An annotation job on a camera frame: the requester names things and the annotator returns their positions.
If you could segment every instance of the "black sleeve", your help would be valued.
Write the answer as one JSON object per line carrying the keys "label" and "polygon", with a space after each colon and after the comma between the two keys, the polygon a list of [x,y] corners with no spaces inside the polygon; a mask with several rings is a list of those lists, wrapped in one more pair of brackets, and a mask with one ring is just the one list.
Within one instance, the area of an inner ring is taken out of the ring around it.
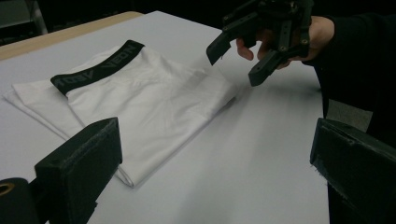
{"label": "black sleeve", "polygon": [[335,28],[332,42],[307,64],[333,71],[336,76],[347,76],[344,78],[367,78],[375,83],[394,80],[396,15],[361,14],[329,19]]}

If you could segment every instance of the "person's fingers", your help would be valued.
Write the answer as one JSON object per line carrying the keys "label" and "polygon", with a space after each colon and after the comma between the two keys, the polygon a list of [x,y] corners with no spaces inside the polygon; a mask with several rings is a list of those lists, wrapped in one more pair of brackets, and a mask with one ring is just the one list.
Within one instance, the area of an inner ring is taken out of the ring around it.
{"label": "person's fingers", "polygon": [[259,51],[257,52],[257,58],[259,60],[265,57],[265,54],[270,49],[270,46],[274,42],[274,34],[270,30],[261,30],[257,34],[257,39],[262,42]]}
{"label": "person's fingers", "polygon": [[253,53],[253,51],[251,51],[250,49],[245,47],[245,43],[244,43],[244,40],[242,38],[237,38],[236,39],[236,49],[238,51],[238,54],[241,57],[246,58],[246,59],[248,59],[250,61],[253,60],[254,53]]}

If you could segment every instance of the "white tabletop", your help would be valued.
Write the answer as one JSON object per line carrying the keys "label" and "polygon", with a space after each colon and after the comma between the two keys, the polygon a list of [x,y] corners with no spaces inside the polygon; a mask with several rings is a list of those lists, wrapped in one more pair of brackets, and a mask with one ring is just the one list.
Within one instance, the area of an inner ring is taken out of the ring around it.
{"label": "white tabletop", "polygon": [[[0,93],[12,83],[52,77],[127,39],[191,67],[210,66],[205,49],[219,34],[152,12],[1,61]],[[293,63],[251,88],[248,71],[257,61],[240,58],[232,46],[215,66],[240,87],[236,100],[137,188],[113,178],[89,223],[329,223],[326,180],[309,163],[322,116],[313,68]],[[0,142],[0,179],[32,181],[35,164],[64,140],[2,98]]]}

